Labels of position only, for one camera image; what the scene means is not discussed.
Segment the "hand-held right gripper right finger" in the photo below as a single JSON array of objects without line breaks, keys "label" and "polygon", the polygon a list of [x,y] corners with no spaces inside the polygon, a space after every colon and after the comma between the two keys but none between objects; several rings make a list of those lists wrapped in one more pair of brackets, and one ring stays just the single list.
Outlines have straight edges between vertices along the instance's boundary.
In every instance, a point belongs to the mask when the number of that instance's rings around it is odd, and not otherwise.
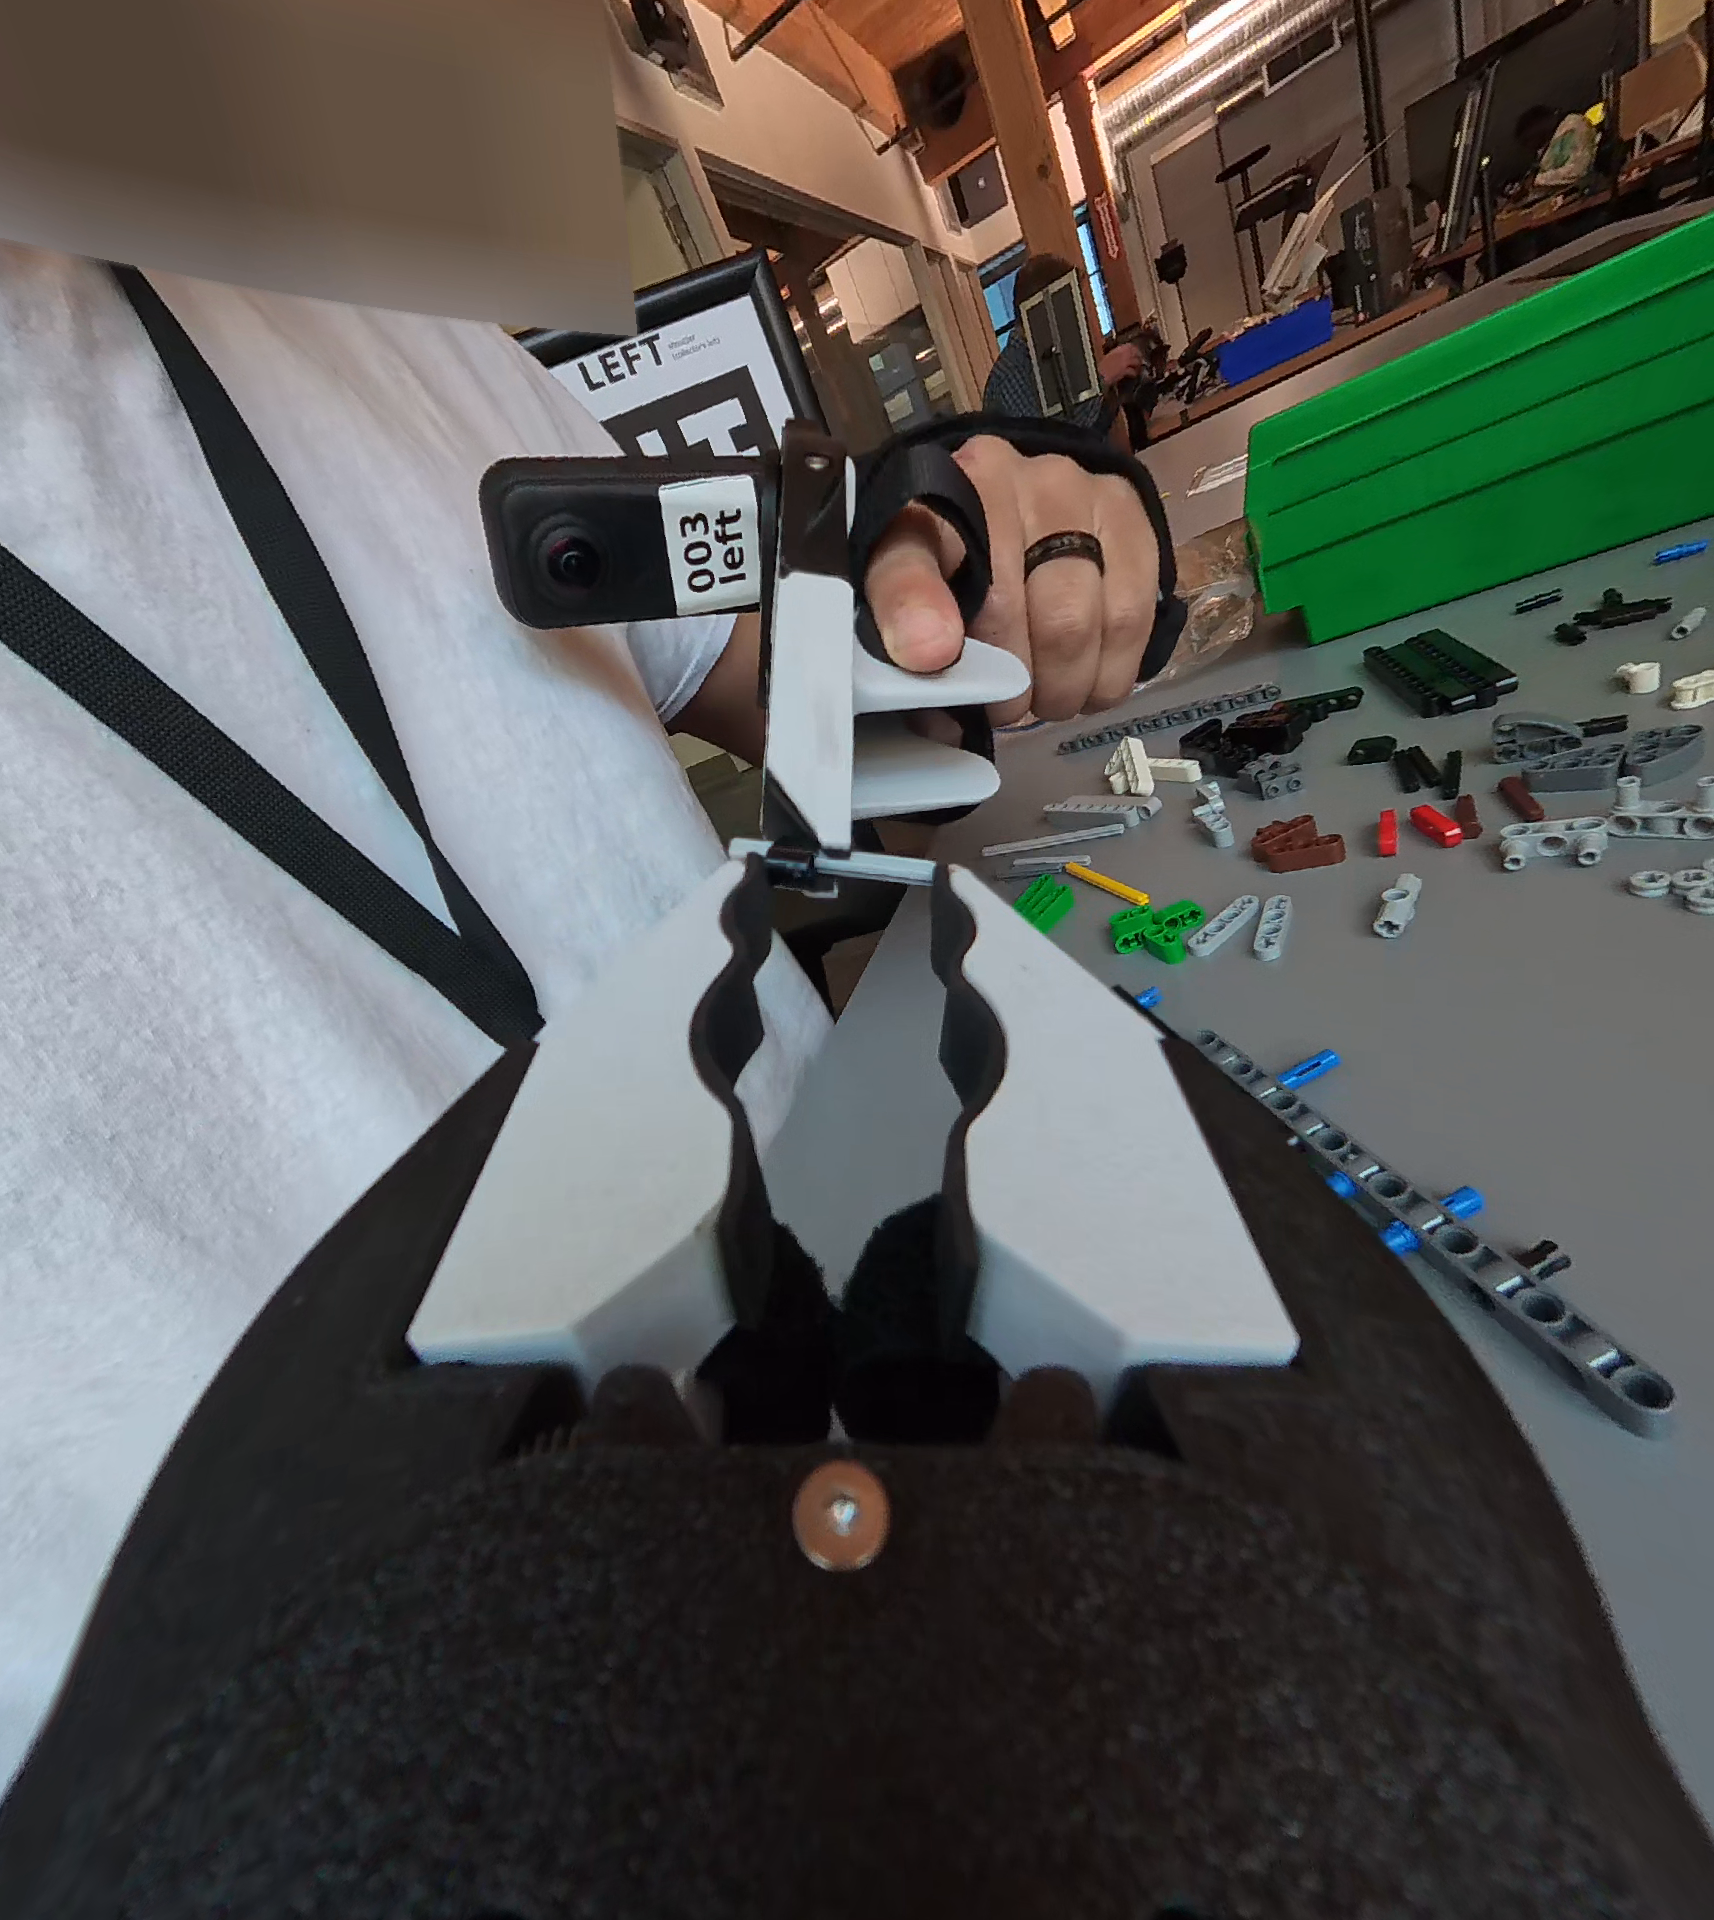
[{"label": "hand-held right gripper right finger", "polygon": [[1285,1366],[1300,1332],[1164,1050],[1164,1026],[964,868],[936,876],[940,1069],[960,1099],[936,1314],[1008,1376]]}]

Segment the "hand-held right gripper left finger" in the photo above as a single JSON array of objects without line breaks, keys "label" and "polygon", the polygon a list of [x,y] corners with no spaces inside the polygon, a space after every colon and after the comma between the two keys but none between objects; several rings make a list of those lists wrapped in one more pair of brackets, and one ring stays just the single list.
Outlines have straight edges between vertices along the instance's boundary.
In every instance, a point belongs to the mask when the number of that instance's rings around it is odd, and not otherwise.
[{"label": "hand-held right gripper left finger", "polygon": [[768,1316],[775,1217],[737,1081],[766,1029],[763,864],[727,864],[538,1043],[409,1325],[423,1363],[680,1371]]}]

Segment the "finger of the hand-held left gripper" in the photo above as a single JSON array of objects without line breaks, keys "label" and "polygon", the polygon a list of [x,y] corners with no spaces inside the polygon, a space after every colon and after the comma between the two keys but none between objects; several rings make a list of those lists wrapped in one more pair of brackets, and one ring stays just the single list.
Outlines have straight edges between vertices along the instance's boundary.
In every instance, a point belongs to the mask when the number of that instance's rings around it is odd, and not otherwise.
[{"label": "finger of the hand-held left gripper", "polygon": [[826,573],[779,573],[766,616],[768,738],[759,836],[790,884],[830,884],[852,852],[855,592]]}]

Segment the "grey lego axle black bush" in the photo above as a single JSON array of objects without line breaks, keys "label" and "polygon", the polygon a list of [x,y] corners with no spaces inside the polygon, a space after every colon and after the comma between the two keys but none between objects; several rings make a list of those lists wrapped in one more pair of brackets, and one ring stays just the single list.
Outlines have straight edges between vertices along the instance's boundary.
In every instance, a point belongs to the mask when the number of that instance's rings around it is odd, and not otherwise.
[{"label": "grey lego axle black bush", "polygon": [[919,884],[936,883],[929,857],[897,857],[886,852],[825,852],[820,845],[786,845],[768,841],[729,841],[729,857],[763,861],[772,887],[809,900],[832,900],[843,883]]}]

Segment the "person's left forearm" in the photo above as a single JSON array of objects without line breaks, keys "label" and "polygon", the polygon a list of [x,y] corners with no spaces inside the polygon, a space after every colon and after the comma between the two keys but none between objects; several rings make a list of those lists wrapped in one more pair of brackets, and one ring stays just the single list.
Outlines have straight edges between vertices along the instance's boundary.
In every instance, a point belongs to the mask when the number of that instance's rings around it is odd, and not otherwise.
[{"label": "person's left forearm", "polygon": [[763,617],[740,613],[705,683],[665,727],[759,765],[768,740],[763,699]]}]

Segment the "long dark grey lego beam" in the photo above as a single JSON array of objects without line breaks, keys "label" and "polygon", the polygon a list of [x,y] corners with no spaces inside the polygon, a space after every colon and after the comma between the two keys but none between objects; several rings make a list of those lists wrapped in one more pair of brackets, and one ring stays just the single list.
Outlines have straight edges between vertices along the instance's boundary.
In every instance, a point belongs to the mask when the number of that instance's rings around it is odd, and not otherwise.
[{"label": "long dark grey lego beam", "polygon": [[1317,1050],[1273,1072],[1220,1033],[1203,1029],[1193,1043],[1227,1081],[1281,1120],[1320,1181],[1373,1227],[1392,1256],[1452,1282],[1630,1434],[1654,1438],[1676,1424],[1672,1381],[1573,1303],[1566,1282],[1573,1257],[1559,1241],[1543,1239],[1513,1249],[1485,1239],[1480,1188],[1426,1191],[1305,1096],[1317,1081],[1341,1069],[1345,1058],[1337,1050]]}]

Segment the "scattered lego parts spread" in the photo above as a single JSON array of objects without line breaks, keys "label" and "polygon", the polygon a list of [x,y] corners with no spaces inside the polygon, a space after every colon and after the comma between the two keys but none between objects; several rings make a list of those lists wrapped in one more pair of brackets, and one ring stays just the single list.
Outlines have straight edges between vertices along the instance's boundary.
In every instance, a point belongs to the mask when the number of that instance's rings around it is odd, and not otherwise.
[{"label": "scattered lego parts spread", "polygon": [[[1337,951],[1410,946],[1448,972],[1490,957],[1499,978],[1549,978],[1593,960],[1609,980],[1655,972],[1662,997],[1700,980],[1714,997],[1714,702],[1672,708],[1679,679],[1714,670],[1714,523],[1658,548],[1694,541],[1703,551],[1676,563],[1618,548],[1345,640],[1309,644],[1300,613],[1255,613],[1248,640],[1129,716],[1248,684],[1359,688],[1288,751],[1300,788],[1262,802],[1227,780],[1230,850],[1193,820],[1198,790],[1174,786],[1146,826],[1071,852],[1154,908],[1193,900],[1207,918],[1235,897],[1291,897],[1284,965],[1303,978],[1334,972]],[[1402,708],[1360,658],[1431,628],[1513,669],[1516,692],[1459,716]],[[1428,844],[1416,804],[1459,819],[1466,844]],[[1341,833],[1348,861],[1262,868],[1253,833],[1296,815]],[[1384,940],[1373,918],[1399,873],[1422,876],[1419,909]]]}]

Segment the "black ribbed lego block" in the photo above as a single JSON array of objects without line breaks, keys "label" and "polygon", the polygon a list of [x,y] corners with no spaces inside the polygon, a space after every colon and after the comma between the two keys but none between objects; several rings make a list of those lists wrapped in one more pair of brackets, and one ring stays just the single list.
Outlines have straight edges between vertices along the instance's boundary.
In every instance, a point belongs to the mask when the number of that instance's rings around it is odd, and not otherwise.
[{"label": "black ribbed lego block", "polygon": [[1441,628],[1422,633],[1388,649],[1373,645],[1364,651],[1360,666],[1373,679],[1385,684],[1402,708],[1422,717],[1495,708],[1495,702],[1513,697],[1520,688],[1513,669],[1469,649]]}]

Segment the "person's left hand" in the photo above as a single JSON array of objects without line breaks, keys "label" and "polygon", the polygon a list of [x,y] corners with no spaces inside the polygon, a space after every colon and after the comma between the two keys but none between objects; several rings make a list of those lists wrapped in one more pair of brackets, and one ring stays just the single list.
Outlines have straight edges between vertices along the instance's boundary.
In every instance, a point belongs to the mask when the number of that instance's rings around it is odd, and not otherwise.
[{"label": "person's left hand", "polygon": [[1157,531],[1132,485],[993,436],[969,439],[958,461],[985,507],[985,606],[965,624],[948,589],[965,548],[940,516],[908,507],[876,544],[866,584],[889,658],[939,674],[965,638],[1014,655],[1031,670],[1031,699],[990,708],[996,724],[1067,722],[1128,699],[1161,583]]}]

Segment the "black framed marker sign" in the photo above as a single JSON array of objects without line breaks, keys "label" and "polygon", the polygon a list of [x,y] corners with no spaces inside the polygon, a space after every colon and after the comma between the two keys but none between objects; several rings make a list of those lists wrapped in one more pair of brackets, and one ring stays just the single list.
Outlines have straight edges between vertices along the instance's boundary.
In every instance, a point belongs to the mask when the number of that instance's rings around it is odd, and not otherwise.
[{"label": "black framed marker sign", "polygon": [[640,290],[635,324],[633,338],[517,335],[623,453],[737,456],[777,452],[797,421],[830,429],[763,249]]}]

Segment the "clear plastic bag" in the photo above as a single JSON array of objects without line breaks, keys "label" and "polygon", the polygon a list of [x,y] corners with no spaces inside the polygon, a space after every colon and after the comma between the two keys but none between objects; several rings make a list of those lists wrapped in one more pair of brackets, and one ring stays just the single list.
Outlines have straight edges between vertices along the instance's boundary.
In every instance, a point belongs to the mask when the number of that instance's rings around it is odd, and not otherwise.
[{"label": "clear plastic bag", "polygon": [[1182,541],[1177,588],[1189,613],[1167,679],[1203,670],[1253,634],[1257,589],[1249,523],[1239,519]]}]

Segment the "blue storage bin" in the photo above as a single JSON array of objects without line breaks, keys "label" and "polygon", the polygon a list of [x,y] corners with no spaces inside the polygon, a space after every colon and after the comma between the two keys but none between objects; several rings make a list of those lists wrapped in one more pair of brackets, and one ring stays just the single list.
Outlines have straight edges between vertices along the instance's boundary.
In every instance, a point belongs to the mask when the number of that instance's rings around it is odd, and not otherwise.
[{"label": "blue storage bin", "polygon": [[1328,295],[1312,299],[1225,338],[1213,352],[1217,370],[1225,388],[1235,388],[1314,354],[1330,340],[1334,301]]}]

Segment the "green storage bin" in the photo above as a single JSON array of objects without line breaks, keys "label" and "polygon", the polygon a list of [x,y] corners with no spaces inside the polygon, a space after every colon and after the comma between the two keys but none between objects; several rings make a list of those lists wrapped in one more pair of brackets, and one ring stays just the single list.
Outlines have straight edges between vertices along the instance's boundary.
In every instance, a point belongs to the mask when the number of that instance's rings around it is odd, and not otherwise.
[{"label": "green storage bin", "polygon": [[1267,613],[1314,644],[1714,516],[1714,212],[1253,425]]}]

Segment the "cluttered background workbenches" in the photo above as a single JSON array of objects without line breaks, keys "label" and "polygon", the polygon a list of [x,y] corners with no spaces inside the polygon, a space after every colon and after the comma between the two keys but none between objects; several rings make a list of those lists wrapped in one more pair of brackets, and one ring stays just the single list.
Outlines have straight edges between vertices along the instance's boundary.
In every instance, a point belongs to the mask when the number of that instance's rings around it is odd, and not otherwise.
[{"label": "cluttered background workbenches", "polygon": [[1690,108],[1679,130],[1662,144],[1640,144],[1623,160],[1612,180],[1594,180],[1584,194],[1495,214],[1495,236],[1479,231],[1459,249],[1416,263],[1416,295],[1399,308],[1351,329],[1328,345],[1309,347],[1253,382],[1213,389],[1199,400],[1157,407],[1150,424],[1153,445],[1220,416],[1267,418],[1369,365],[1422,345],[1452,320],[1479,320],[1498,299],[1485,288],[1536,288],[1573,276],[1654,231],[1694,217],[1714,204],[1714,123],[1703,105]]}]

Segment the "wooden post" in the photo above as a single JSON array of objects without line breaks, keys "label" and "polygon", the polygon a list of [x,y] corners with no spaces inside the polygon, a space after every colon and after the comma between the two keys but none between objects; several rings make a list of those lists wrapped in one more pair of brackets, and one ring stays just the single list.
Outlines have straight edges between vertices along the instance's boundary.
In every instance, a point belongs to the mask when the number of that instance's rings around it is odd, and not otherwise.
[{"label": "wooden post", "polygon": [[1060,257],[1083,271],[1074,200],[1064,178],[1024,4],[960,4],[960,20],[1024,246],[1033,257]]}]

